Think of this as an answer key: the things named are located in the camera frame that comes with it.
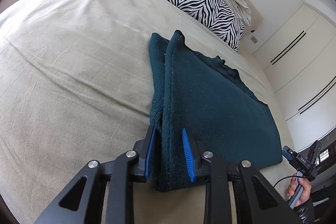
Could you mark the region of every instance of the beige bedspread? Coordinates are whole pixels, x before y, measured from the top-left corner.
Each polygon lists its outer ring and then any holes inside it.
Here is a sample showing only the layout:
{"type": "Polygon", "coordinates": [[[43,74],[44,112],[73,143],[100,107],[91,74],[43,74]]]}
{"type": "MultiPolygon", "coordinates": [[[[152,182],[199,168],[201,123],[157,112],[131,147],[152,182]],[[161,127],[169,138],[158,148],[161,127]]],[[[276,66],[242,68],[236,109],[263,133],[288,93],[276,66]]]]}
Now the beige bedspread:
{"type": "MultiPolygon", "coordinates": [[[[282,145],[293,145],[253,57],[236,54],[169,2],[20,0],[0,15],[0,193],[21,224],[33,223],[89,160],[113,160],[145,136],[153,94],[148,41],[176,29],[193,50],[238,69],[269,105],[282,145]]],[[[262,171],[271,183],[293,172],[285,161],[262,171]]],[[[204,187],[156,193],[135,186],[136,223],[203,223],[203,213],[204,187]]]]}

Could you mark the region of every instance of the metal bolt head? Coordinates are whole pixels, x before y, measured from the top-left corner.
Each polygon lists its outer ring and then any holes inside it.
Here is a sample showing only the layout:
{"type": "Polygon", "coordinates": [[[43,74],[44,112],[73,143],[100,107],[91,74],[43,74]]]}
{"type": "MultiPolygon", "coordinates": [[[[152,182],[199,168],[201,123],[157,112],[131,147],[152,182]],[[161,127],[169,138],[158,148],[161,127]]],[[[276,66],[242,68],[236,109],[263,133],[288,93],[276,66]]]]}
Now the metal bolt head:
{"type": "Polygon", "coordinates": [[[249,160],[243,160],[243,161],[241,162],[241,165],[242,165],[243,167],[250,167],[250,166],[251,166],[251,162],[250,162],[249,160]]]}
{"type": "Polygon", "coordinates": [[[98,161],[96,161],[96,160],[92,160],[92,161],[90,161],[90,162],[88,163],[88,166],[89,166],[90,168],[95,168],[95,167],[98,166],[98,161]]]}
{"type": "Polygon", "coordinates": [[[205,152],[203,153],[203,156],[204,156],[204,158],[210,159],[210,158],[213,157],[213,153],[210,152],[210,151],[205,151],[205,152]]]}
{"type": "Polygon", "coordinates": [[[133,157],[135,157],[136,154],[137,154],[137,152],[135,152],[134,150],[130,150],[130,151],[126,152],[126,157],[133,158],[133,157]]]}

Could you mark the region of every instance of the black cable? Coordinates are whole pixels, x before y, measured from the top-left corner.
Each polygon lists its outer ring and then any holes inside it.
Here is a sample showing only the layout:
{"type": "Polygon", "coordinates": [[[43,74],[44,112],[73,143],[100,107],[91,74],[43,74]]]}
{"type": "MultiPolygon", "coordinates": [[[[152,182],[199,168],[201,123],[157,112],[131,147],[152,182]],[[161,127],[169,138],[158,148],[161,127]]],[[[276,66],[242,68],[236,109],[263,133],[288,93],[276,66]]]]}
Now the black cable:
{"type": "Polygon", "coordinates": [[[287,176],[287,177],[284,177],[284,178],[282,178],[282,179],[279,179],[279,180],[277,181],[277,183],[274,184],[273,188],[275,188],[276,185],[277,185],[280,181],[282,181],[282,180],[284,180],[284,179],[289,179],[289,178],[303,178],[303,179],[307,179],[308,177],[302,177],[302,176],[287,176]]]}

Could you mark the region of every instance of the electrical outlet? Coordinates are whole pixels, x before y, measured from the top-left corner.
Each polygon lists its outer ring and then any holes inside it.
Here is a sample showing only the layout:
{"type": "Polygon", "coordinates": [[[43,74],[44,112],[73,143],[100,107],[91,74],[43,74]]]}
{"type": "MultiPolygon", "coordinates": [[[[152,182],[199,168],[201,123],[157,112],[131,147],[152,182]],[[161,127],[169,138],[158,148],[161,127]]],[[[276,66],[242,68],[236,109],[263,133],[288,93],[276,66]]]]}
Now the electrical outlet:
{"type": "Polygon", "coordinates": [[[254,36],[251,37],[251,40],[253,41],[254,44],[258,42],[258,40],[254,36]]]}

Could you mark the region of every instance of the folded towel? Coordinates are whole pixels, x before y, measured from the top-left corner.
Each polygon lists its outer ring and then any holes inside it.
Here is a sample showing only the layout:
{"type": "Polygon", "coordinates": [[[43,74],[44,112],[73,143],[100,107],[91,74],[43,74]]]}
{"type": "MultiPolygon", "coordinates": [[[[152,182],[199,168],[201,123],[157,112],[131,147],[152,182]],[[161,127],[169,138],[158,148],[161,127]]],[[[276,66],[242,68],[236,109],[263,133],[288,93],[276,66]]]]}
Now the folded towel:
{"type": "Polygon", "coordinates": [[[228,161],[250,160],[259,169],[282,161],[279,132],[268,106],[225,60],[192,51],[178,30],[170,41],[153,33],[149,54],[154,81],[151,125],[161,134],[160,164],[154,166],[158,191],[194,186],[185,164],[184,127],[228,161]]]}

